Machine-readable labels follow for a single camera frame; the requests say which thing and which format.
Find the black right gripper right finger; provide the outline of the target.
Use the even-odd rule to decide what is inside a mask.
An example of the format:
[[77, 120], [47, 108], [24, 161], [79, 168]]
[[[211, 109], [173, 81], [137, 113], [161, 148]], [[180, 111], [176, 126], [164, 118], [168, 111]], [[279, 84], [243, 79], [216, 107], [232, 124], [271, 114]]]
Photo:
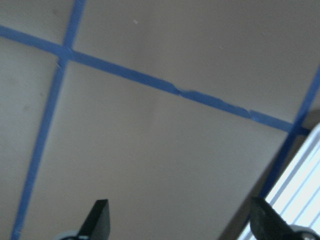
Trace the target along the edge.
[[250, 202], [250, 230], [256, 240], [295, 240], [295, 231], [260, 197]]

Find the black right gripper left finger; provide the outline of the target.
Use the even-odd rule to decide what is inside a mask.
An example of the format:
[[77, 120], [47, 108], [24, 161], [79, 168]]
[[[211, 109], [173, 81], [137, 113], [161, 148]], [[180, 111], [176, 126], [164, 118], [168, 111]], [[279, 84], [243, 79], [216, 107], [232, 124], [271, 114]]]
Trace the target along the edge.
[[79, 232], [79, 240], [108, 240], [111, 232], [109, 201], [96, 200]]

